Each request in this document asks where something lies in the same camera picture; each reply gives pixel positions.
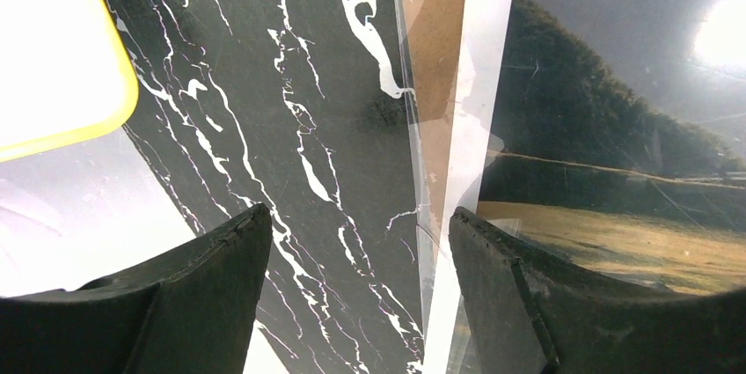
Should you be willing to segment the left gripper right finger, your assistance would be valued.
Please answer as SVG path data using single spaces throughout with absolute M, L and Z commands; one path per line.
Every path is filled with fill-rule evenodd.
M 654 290 L 582 268 L 465 208 L 452 260 L 486 373 L 742 373 L 745 293 Z

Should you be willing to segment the landscape photo print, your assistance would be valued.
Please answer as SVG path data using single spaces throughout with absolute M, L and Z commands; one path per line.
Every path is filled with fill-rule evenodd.
M 512 0 L 491 134 L 477 216 L 620 281 L 745 293 L 745 0 Z

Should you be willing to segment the clear acrylic sheet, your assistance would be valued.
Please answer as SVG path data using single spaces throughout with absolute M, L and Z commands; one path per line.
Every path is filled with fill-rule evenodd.
M 404 5 L 403 0 L 395 0 L 407 89 L 424 340 L 422 369 L 426 373 L 458 372 L 471 338 L 450 250 L 449 222 L 457 207 L 475 209 L 478 203 L 486 154 L 494 143 L 491 126 L 511 1 L 464 0 L 444 213 L 437 228 L 431 220 Z

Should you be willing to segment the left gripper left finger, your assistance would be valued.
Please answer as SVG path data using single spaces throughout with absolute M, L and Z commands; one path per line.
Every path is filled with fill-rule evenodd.
M 239 373 L 272 245 L 259 203 L 78 290 L 1 302 L 4 373 Z

